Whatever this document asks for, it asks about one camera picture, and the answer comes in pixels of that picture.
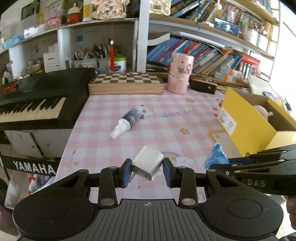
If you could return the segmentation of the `pink cylindrical canister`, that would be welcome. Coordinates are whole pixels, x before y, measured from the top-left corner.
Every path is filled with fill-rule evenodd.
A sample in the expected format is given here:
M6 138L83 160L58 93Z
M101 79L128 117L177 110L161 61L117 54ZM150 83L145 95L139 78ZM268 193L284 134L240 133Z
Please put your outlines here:
M185 94L192 74L194 56L172 53L167 90L174 94Z

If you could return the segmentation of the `white charger plug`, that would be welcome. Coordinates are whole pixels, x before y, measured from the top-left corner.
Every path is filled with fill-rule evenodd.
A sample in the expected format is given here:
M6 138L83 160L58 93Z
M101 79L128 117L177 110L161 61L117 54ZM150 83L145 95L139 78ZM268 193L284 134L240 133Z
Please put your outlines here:
M164 156L161 152L148 146L144 146L135 159L132 160L132 175L129 182L131 182L136 175L142 178L138 188L140 188L146 180L152 181L155 174L160 169L163 159Z

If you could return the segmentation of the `pink plush pig toy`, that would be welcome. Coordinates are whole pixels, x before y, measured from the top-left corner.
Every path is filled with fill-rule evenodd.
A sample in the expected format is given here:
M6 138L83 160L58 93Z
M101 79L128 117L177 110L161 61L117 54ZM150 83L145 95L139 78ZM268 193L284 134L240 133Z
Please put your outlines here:
M267 111L263 106L261 105L254 105L254 109L256 109L267 121L270 116L273 116L272 111Z

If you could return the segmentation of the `pink checkered tablecloth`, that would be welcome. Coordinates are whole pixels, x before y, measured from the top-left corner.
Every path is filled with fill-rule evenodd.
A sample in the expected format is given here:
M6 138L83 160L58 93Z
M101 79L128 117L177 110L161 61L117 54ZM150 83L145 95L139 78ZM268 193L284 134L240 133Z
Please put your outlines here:
M187 166L203 173L204 163L215 143L227 157L240 153L217 120L225 94L201 93L189 89L178 95L92 95L82 109L63 152L56 179L87 169L98 173L109 166L121 166L148 146L171 159L175 166ZM118 138L110 133L118 120L135 106L152 111Z

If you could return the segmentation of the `wooden chessboard box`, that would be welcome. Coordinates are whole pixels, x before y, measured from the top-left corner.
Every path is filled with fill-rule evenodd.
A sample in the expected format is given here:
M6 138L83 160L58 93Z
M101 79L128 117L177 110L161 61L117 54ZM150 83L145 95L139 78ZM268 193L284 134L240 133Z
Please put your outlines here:
M153 73L101 73L88 84L90 95L164 93L163 80Z

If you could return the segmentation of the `row of colourful books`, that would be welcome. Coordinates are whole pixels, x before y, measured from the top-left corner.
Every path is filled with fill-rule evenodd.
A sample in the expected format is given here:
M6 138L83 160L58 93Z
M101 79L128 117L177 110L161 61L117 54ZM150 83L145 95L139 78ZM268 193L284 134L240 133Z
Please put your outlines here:
M168 72L174 52L194 57L193 72L214 76L223 67L236 70L242 56L232 50L221 50L213 45L192 39L170 37L155 46L149 46L147 52L147 71Z

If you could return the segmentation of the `smartphone on table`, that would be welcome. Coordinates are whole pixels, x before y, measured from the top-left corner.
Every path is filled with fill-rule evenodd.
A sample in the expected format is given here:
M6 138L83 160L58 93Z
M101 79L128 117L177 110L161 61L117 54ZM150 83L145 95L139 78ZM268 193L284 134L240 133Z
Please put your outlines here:
M270 92L264 91L263 94L265 96L267 96L268 98L272 99L273 101L276 101L276 99L274 98L274 96Z

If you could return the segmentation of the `red white doll jar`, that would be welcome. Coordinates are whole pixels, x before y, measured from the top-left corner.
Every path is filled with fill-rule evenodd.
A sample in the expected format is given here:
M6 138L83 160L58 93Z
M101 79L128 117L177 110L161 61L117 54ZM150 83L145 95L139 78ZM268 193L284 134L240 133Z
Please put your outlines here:
M73 4L73 7L69 9L67 15L67 25L76 24L81 22L81 13L80 8L76 3Z

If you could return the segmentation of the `yellow cardboard box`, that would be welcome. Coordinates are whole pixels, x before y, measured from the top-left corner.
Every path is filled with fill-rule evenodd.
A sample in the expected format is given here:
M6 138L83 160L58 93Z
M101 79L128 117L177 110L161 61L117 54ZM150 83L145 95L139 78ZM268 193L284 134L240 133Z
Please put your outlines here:
M267 121L254 105L273 116ZM228 88L217 119L242 156L295 143L295 119L267 96Z

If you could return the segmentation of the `black Yamaha keyboard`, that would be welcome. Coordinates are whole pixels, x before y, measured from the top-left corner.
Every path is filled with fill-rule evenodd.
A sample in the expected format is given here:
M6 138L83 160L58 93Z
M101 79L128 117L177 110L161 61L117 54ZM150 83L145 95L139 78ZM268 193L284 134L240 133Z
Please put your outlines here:
M55 176L94 76L93 68L73 68L1 86L1 131L20 154L1 153L1 166Z

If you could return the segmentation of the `small white staples box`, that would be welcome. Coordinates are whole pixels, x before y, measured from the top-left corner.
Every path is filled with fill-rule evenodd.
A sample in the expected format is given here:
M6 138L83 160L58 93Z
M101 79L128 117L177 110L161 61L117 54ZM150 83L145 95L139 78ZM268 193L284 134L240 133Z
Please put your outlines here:
M148 119L151 118L153 116L153 112L151 109L149 109L148 107L146 107L145 105L141 105L140 109L142 110L142 116L141 119Z

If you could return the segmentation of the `blue white spray bottle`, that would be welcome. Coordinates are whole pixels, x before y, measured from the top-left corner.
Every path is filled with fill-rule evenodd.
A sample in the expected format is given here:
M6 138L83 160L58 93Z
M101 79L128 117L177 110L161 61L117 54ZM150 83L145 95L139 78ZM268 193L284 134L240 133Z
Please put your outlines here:
M138 106L130 109L119 121L110 137L116 139L121 134L129 131L132 126L142 117L142 109Z

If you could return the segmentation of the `phone on upper shelf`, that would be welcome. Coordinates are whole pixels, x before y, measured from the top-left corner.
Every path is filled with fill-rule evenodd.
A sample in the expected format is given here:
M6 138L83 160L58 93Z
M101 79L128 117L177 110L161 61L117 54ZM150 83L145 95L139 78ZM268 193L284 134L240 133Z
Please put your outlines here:
M214 28L227 32L236 37L239 36L239 25L233 24L231 22L215 18L214 19Z

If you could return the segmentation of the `white bookshelf unit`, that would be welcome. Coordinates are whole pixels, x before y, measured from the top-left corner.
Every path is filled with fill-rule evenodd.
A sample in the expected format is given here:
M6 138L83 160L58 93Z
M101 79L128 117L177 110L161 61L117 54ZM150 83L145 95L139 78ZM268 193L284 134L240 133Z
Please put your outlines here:
M74 3L81 22L67 25ZM16 1L1 15L1 81L74 67L112 72L111 39L115 56L126 56L126 72L148 72L148 47L173 36L260 60L259 67L240 62L236 70L223 67L214 76L193 72L196 76L243 87L254 76L269 81L280 25L263 5L263 1L171 1L171 14L165 16L150 14L149 1L130 1L126 18L96 20L91 1ZM239 36L214 28L215 18L239 25Z

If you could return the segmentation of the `blue wrapper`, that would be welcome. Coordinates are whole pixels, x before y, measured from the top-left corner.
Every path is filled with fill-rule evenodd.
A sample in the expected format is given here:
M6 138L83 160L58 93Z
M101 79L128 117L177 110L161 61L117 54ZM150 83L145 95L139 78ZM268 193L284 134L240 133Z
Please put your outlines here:
M204 168L209 169L213 164L229 164L229 159L222 150L222 145L215 143L211 149L211 153L204 162Z

